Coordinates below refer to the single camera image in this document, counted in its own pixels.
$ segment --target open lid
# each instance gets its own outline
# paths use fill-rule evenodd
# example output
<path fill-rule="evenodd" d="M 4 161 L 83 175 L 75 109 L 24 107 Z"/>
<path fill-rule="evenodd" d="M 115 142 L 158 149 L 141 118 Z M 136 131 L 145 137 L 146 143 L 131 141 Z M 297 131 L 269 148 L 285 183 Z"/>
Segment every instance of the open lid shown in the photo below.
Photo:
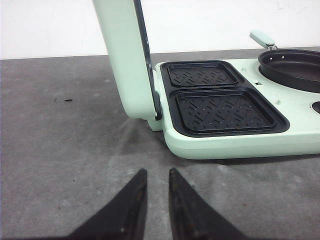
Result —
<path fill-rule="evenodd" d="M 140 0 L 93 0 L 126 114 L 161 119 Z"/>

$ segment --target black cooking plate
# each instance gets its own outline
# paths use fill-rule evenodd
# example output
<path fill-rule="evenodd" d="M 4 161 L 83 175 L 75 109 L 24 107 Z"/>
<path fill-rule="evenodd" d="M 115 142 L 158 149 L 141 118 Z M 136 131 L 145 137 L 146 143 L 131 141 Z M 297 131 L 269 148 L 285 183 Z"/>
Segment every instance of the black cooking plate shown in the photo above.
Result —
<path fill-rule="evenodd" d="M 320 93 L 320 52 L 279 49 L 260 54 L 260 72 L 294 89 Z"/>

